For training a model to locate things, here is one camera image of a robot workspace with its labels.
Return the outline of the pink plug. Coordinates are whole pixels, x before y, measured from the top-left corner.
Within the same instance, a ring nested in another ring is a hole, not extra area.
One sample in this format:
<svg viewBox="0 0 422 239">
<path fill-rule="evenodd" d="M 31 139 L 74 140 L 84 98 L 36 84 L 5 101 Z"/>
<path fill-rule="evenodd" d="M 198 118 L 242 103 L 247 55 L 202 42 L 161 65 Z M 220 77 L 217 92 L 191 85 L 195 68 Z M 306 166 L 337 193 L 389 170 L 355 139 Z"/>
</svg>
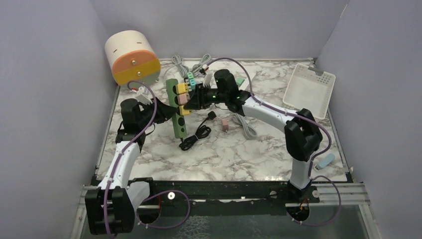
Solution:
<svg viewBox="0 0 422 239">
<path fill-rule="evenodd" d="M 221 120 L 221 129 L 222 129 L 223 132 L 228 132 L 229 124 L 228 124 L 228 121 L 226 119 Z"/>
<path fill-rule="evenodd" d="M 190 97 L 187 93 L 177 95 L 177 101 L 179 105 L 185 105 L 189 101 L 189 99 Z"/>
</svg>

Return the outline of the yellow plug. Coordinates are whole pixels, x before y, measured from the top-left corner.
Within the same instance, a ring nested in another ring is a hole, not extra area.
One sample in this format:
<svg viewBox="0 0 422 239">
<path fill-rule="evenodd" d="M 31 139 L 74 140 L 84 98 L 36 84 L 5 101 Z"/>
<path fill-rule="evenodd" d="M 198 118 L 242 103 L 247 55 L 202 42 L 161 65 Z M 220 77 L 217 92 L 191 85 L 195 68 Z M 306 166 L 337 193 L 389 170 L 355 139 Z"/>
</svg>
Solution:
<svg viewBox="0 0 422 239">
<path fill-rule="evenodd" d="M 192 113 L 192 111 L 186 109 L 184 105 L 179 106 L 179 114 L 181 116 L 187 116 L 187 115 L 190 115 L 191 113 Z"/>
<path fill-rule="evenodd" d="M 187 83 L 179 83 L 176 85 L 176 94 L 178 95 L 187 93 L 188 90 L 189 90 L 189 87 Z"/>
</svg>

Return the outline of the green power strip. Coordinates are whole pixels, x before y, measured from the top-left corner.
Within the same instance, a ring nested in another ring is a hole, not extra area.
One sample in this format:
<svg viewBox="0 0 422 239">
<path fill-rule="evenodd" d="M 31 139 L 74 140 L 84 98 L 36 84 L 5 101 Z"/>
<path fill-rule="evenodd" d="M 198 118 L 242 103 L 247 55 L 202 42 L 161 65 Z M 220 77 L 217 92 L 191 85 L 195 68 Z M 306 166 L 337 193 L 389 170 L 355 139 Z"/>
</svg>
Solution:
<svg viewBox="0 0 422 239">
<path fill-rule="evenodd" d="M 177 79 L 168 79 L 165 83 L 169 105 L 176 108 L 176 113 L 172 116 L 175 138 L 185 138 L 187 136 L 185 118 L 184 116 L 180 115 L 180 105 L 178 104 L 178 94 L 176 92 L 176 88 L 179 82 Z"/>
</svg>

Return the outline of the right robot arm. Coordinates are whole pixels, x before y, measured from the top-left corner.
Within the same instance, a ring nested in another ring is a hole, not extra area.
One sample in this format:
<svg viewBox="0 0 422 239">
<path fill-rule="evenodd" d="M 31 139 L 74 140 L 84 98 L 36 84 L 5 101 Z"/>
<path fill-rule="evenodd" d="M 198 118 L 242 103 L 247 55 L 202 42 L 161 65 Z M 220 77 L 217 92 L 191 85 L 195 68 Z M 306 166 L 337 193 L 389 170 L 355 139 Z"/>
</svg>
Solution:
<svg viewBox="0 0 422 239">
<path fill-rule="evenodd" d="M 229 70 L 214 74 L 216 88 L 197 84 L 193 95 L 184 104 L 186 110 L 204 110 L 212 104 L 225 104 L 241 116 L 261 120 L 285 135 L 286 149 L 292 156 L 292 172 L 288 181 L 287 196 L 295 203 L 307 196 L 311 156 L 319 149 L 323 139 L 312 113 L 307 109 L 298 112 L 272 105 L 254 97 L 249 91 L 240 90 Z"/>
</svg>

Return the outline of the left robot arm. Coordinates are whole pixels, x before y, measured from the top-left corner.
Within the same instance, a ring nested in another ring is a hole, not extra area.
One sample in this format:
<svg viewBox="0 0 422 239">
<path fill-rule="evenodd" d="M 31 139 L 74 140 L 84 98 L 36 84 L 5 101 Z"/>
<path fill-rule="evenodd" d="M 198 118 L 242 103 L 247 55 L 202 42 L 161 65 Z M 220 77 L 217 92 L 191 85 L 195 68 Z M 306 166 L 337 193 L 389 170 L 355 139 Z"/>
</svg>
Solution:
<svg viewBox="0 0 422 239">
<path fill-rule="evenodd" d="M 115 154 L 104 179 L 85 195 L 88 224 L 93 235 L 114 236 L 132 231 L 135 213 L 141 203 L 156 200 L 156 190 L 141 181 L 131 183 L 129 177 L 141 153 L 146 129 L 153 123 L 171 119 L 178 111 L 154 98 L 143 104 L 131 98 L 121 102 L 121 127 L 115 139 Z"/>
</svg>

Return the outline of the green plug on white strip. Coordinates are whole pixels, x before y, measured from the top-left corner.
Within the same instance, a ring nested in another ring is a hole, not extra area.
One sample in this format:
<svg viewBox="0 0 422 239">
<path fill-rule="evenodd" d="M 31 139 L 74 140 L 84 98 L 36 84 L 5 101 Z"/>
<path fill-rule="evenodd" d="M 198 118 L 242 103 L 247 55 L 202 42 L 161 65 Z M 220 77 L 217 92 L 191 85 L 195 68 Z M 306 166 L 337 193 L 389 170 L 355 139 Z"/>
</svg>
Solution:
<svg viewBox="0 0 422 239">
<path fill-rule="evenodd" d="M 244 78 L 237 78 L 236 79 L 236 83 L 237 83 L 237 85 L 238 86 L 241 86 L 242 84 L 243 84 L 243 82 L 245 81 L 245 79 Z"/>
</svg>

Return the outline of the black power strip right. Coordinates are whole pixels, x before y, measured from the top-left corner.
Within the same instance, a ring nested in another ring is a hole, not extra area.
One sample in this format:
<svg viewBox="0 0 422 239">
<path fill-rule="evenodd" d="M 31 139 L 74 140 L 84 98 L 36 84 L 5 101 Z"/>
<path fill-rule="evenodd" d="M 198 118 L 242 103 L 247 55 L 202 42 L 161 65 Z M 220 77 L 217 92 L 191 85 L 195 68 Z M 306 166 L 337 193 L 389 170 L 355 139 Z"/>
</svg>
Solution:
<svg viewBox="0 0 422 239">
<path fill-rule="evenodd" d="M 195 88 L 196 80 L 195 80 L 194 74 L 192 72 L 188 72 L 186 74 L 186 76 L 184 77 L 184 81 L 185 81 L 185 83 L 187 83 L 189 91 L 191 91 L 192 89 Z"/>
</svg>

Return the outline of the white power strip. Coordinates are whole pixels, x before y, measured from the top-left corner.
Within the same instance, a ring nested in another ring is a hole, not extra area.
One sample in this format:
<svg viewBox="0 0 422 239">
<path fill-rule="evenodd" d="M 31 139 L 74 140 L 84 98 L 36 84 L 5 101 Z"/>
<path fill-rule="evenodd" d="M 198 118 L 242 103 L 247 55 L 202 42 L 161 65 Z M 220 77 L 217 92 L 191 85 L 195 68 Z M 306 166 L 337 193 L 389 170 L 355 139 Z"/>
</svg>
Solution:
<svg viewBox="0 0 422 239">
<path fill-rule="evenodd" d="M 251 74 L 250 77 L 251 77 L 251 81 L 249 81 L 248 79 L 243 79 L 242 84 L 240 84 L 239 86 L 240 90 L 250 91 L 250 85 L 251 85 L 250 83 L 255 79 L 256 74 L 253 74 L 253 75 Z"/>
</svg>

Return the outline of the round cream drawer cabinet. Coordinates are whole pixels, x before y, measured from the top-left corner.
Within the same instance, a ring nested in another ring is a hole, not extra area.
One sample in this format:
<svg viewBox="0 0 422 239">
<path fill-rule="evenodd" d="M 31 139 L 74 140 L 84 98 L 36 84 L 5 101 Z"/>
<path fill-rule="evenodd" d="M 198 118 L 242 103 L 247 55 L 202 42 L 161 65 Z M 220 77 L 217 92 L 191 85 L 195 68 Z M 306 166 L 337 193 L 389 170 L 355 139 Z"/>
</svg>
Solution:
<svg viewBox="0 0 422 239">
<path fill-rule="evenodd" d="M 160 60 L 144 34 L 135 30 L 118 32 L 105 43 L 105 54 L 115 82 L 152 85 L 160 76 Z"/>
</svg>

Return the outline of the white plastic basket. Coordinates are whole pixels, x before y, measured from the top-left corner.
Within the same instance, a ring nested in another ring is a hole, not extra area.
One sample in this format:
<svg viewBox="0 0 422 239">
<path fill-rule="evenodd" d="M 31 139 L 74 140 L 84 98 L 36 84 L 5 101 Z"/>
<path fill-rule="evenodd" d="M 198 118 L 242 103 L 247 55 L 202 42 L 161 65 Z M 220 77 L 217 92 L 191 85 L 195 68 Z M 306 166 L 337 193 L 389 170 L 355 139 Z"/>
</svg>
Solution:
<svg viewBox="0 0 422 239">
<path fill-rule="evenodd" d="M 336 76 L 298 63 L 287 85 L 283 103 L 296 109 L 308 109 L 314 118 L 326 117 Z"/>
</svg>

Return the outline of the light blue small device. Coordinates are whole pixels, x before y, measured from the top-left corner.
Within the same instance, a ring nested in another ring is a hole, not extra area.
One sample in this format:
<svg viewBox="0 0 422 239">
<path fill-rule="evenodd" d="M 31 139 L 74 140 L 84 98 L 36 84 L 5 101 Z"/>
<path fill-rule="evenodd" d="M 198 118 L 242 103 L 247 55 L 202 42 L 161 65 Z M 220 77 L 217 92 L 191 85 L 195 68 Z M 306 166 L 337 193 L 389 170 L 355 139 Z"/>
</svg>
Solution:
<svg viewBox="0 0 422 239">
<path fill-rule="evenodd" d="M 322 159 L 316 166 L 315 170 L 322 170 L 326 168 L 329 164 L 331 164 L 335 160 L 335 155 L 330 153 L 324 159 Z"/>
</svg>

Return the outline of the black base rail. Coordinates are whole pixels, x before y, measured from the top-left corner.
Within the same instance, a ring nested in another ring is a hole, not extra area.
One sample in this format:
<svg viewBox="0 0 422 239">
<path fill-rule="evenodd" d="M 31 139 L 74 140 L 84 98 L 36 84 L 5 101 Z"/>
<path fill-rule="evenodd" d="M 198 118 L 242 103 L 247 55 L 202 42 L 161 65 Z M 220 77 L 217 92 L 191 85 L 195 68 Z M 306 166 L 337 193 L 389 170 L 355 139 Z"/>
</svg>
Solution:
<svg viewBox="0 0 422 239">
<path fill-rule="evenodd" d="M 306 205 L 320 202 L 313 195 L 316 186 L 298 190 L 287 181 L 165 181 L 149 178 L 135 178 L 129 184 L 145 181 L 150 184 L 151 194 L 179 190 L 191 200 L 206 200 L 220 202 L 221 200 L 236 200 L 244 197 L 272 202 L 281 202 L 282 205 L 293 203 Z"/>
</svg>

